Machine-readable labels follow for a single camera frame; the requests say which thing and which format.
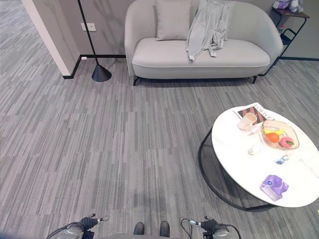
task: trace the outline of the white tabletop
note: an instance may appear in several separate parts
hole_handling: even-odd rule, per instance
[[[238,128],[240,119],[234,111],[240,108],[242,107],[223,112],[216,119],[211,134],[216,156],[230,177],[255,197],[273,205],[302,207],[315,201],[319,197],[319,152],[311,139],[285,117],[268,111],[275,120],[290,125],[300,142],[299,147],[294,150],[271,148],[260,138],[260,130],[248,135],[248,132]],[[250,155],[248,150],[253,145],[260,148],[260,152]],[[275,163],[275,160],[287,153],[291,153],[288,161],[281,165]],[[275,202],[260,189],[268,175],[277,175],[289,185],[283,198]]]

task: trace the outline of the white doorframe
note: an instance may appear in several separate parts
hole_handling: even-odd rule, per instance
[[[59,68],[60,72],[62,73],[63,76],[70,76],[71,73],[67,69],[60,53],[58,52],[58,49],[54,45],[54,42],[49,32],[47,31],[41,19],[41,16],[33,3],[33,0],[22,0],[22,2],[31,20],[33,21],[33,24],[35,25],[35,28],[39,32],[42,40],[44,41],[44,44],[48,48],[53,60],[55,61],[57,67]]]

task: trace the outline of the lamp base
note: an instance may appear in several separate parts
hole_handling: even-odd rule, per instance
[[[92,74],[93,81],[103,82],[108,81],[112,77],[112,73],[109,72],[101,65],[96,65]]]

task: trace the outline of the black floor lamp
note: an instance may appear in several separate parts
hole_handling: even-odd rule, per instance
[[[95,53],[95,50],[94,50],[94,46],[93,46],[93,43],[92,43],[92,39],[91,39],[91,36],[90,36],[90,32],[89,32],[88,26],[86,24],[86,20],[85,20],[85,16],[84,16],[84,13],[83,13],[83,9],[82,9],[82,5],[81,5],[80,0],[78,0],[78,3],[79,3],[79,8],[80,8],[80,11],[81,11],[82,18],[83,18],[83,21],[84,21],[85,29],[86,29],[86,32],[88,34],[88,38],[89,38],[89,41],[90,41],[90,44],[91,44],[91,47],[92,47],[93,55],[94,55],[94,58],[95,58],[95,61],[96,61],[96,67],[95,67],[94,72],[92,74],[92,79],[94,81],[99,81],[99,82],[107,81],[107,80],[109,80],[112,77],[112,73],[109,72],[107,69],[105,69],[103,66],[101,66],[99,64],[99,61],[98,61],[98,58],[96,56],[96,53]]]

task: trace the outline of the book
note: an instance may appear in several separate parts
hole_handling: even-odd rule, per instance
[[[274,120],[268,111],[265,110],[258,102],[243,106],[242,109],[234,112],[240,119],[242,119],[246,113],[253,113],[257,117],[257,120],[253,123],[253,125],[260,124],[265,120]]]

